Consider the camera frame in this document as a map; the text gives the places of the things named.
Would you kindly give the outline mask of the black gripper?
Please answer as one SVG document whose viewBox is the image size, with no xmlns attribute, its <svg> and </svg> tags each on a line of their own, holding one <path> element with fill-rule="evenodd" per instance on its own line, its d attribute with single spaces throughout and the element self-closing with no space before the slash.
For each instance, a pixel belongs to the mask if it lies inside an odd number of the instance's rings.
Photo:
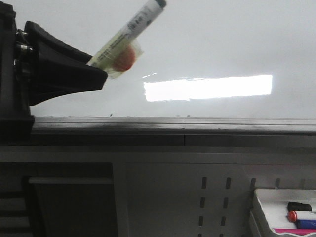
<svg viewBox="0 0 316 237">
<path fill-rule="evenodd" d="M 16 13 L 0 4 L 0 142 L 27 140 L 34 125 L 31 106 L 72 93 L 101 90 L 108 74 L 89 66 L 91 55 L 58 40 L 39 24 L 27 21 L 27 44 L 33 48 L 28 83 L 16 73 Z"/>
</svg>

